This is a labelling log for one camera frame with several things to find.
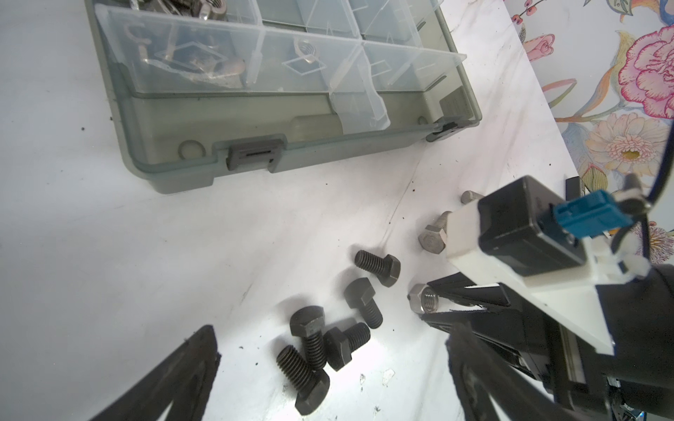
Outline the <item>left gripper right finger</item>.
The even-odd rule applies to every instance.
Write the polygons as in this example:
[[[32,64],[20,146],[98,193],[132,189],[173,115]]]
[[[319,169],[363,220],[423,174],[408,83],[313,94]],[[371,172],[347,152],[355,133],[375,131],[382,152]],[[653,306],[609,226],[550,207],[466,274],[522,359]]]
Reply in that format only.
[[[452,327],[446,342],[449,372],[466,420],[498,420],[498,405],[511,420],[573,420],[464,325]]]

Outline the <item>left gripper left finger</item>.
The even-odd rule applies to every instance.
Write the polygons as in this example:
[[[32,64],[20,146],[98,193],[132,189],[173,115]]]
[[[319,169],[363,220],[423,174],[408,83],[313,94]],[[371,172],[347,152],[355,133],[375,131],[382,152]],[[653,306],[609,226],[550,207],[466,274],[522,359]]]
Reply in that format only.
[[[94,417],[96,420],[200,420],[221,355],[214,328],[202,326],[172,354]]]

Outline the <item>silver hex bolt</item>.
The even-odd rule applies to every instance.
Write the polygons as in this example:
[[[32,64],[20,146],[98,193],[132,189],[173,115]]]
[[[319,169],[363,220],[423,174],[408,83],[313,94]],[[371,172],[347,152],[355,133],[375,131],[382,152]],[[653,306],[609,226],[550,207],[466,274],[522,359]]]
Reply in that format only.
[[[433,224],[427,225],[418,237],[422,249],[431,254],[440,254],[447,246],[447,222],[451,214],[447,210]]]
[[[468,205],[468,203],[477,201],[483,197],[483,195],[475,191],[465,191],[463,194],[461,194],[460,200],[463,205]]]

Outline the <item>small silver hex nut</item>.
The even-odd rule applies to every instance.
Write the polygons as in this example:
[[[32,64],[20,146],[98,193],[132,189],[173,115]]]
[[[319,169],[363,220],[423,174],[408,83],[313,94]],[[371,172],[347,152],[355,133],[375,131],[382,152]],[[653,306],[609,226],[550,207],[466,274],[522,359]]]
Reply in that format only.
[[[308,40],[296,39],[293,41],[293,46],[299,59],[304,60],[309,64],[319,61],[317,47]]]

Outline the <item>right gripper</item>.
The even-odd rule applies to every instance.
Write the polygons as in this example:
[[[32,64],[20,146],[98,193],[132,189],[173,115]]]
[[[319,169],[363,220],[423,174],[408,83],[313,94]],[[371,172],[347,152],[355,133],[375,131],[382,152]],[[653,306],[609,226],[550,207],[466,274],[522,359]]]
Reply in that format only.
[[[599,289],[614,353],[599,354],[532,305],[521,312],[421,315],[444,333],[465,326],[512,368],[538,381],[577,419],[673,416],[673,266]]]

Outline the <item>grey plastic organizer box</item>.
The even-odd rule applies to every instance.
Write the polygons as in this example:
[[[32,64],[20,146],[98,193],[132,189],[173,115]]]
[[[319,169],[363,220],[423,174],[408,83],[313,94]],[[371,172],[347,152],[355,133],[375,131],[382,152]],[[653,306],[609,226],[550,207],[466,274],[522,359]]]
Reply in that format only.
[[[226,20],[85,8],[122,159],[155,191],[444,140],[482,113],[437,1],[225,1]],[[315,45],[298,58],[293,41]],[[242,87],[141,59],[196,41],[244,59]]]

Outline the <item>black hex bolt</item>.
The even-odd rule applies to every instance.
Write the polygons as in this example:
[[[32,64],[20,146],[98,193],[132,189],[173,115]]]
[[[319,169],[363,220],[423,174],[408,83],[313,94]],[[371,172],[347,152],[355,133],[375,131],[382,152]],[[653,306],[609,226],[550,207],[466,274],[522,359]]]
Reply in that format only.
[[[370,329],[377,329],[384,322],[383,314],[374,299],[375,294],[374,287],[366,277],[354,280],[344,291],[348,306],[360,312]]]
[[[355,256],[355,265],[375,275],[384,287],[390,288],[398,282],[401,262],[393,255],[380,257],[365,250],[359,250]]]
[[[353,360],[353,352],[370,341],[370,328],[358,323],[346,331],[335,327],[323,335],[326,361],[334,371],[340,371]]]
[[[291,335],[300,338],[310,367],[322,370],[326,366],[326,350],[322,330],[325,327],[323,307],[312,305],[291,315]]]

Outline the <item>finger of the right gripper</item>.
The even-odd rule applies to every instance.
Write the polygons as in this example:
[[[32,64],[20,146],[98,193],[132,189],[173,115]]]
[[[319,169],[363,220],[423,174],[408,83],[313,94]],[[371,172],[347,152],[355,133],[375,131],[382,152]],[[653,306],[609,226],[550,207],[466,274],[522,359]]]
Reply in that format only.
[[[478,286],[466,275],[455,273],[428,283],[440,298],[463,306],[509,307],[507,293],[499,284]]]

